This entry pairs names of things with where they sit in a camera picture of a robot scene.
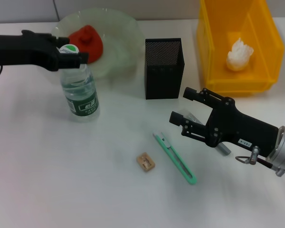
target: white table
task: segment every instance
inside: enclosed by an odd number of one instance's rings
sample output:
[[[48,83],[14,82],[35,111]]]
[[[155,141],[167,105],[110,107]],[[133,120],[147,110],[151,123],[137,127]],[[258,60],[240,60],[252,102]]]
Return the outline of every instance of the white table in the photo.
[[[276,19],[285,42],[285,19]],[[226,144],[224,157],[181,136],[171,111],[187,108],[203,123],[210,109],[182,98],[200,89],[196,20],[140,21],[146,38],[182,39],[185,69],[177,100],[145,100],[143,61],[135,76],[99,81],[101,114],[77,123],[57,73],[5,66],[0,76],[0,228],[285,227],[285,175],[244,165],[249,152]],[[0,24],[0,34],[50,32],[55,23]],[[279,82],[266,93],[236,98],[238,109],[285,125],[285,56]],[[189,185],[152,136],[166,133],[196,174]],[[136,156],[156,167],[144,173]]]

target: yellow plastic bin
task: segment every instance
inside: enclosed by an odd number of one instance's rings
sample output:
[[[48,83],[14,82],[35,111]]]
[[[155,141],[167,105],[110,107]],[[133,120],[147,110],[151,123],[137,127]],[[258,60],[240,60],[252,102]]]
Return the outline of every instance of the yellow plastic bin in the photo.
[[[234,72],[226,58],[239,38],[254,53],[243,71]],[[200,0],[197,41],[204,86],[212,91],[257,93],[278,80],[284,45],[266,0]]]

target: water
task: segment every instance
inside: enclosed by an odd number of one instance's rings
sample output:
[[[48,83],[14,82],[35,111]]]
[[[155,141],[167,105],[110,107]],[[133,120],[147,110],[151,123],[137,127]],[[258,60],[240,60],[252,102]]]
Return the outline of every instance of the water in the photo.
[[[99,102],[91,71],[82,65],[79,69],[62,70],[61,85],[77,120],[88,121],[100,113]]]

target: black mesh pen holder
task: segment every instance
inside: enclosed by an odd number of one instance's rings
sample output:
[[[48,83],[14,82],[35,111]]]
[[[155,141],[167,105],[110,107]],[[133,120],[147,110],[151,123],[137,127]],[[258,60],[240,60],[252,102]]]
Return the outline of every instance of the black mesh pen holder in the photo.
[[[180,38],[146,39],[146,99],[178,98],[184,66]]]

